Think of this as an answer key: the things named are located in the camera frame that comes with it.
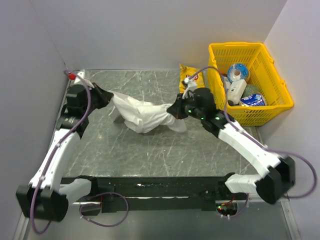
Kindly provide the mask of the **white t-shirt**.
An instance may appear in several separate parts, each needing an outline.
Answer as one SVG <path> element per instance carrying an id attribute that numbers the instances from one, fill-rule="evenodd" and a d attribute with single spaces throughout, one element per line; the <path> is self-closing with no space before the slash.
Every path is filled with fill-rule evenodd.
<path id="1" fill-rule="evenodd" d="M 158 126 L 167 126 L 177 133 L 187 131 L 183 119 L 176 119 L 167 112 L 170 103 L 154 104 L 148 101 L 140 101 L 129 95 L 112 91 L 113 97 L 110 104 L 112 110 L 109 117 L 115 122 L 123 119 L 124 124 L 136 133 L 146 134 Z"/>

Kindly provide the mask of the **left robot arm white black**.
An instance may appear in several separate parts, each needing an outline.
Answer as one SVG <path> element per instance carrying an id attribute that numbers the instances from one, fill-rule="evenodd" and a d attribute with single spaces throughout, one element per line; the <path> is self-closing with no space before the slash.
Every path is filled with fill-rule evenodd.
<path id="1" fill-rule="evenodd" d="M 93 176 L 80 175 L 66 189 L 60 185 L 67 163 L 89 125 L 88 116 L 106 107 L 113 96 L 97 84 L 89 89 L 81 84 L 68 88 L 45 159 L 30 182 L 16 190 L 26 218 L 61 222 L 74 202 L 83 197 L 94 201 L 98 197 L 98 180 Z"/>

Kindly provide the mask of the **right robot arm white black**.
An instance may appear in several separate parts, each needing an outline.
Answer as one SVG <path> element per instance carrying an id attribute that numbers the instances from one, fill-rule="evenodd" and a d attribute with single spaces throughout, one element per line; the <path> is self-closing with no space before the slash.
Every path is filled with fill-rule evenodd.
<path id="1" fill-rule="evenodd" d="M 257 194 L 273 205 L 295 185 L 295 161 L 283 153 L 268 152 L 232 116 L 216 107 L 208 88 L 188 90 L 186 97 L 179 93 L 166 111 L 177 120 L 187 117 L 200 120 L 207 132 L 235 149 L 256 170 L 251 175 L 227 174 L 218 187 L 223 199 L 237 193 Z"/>

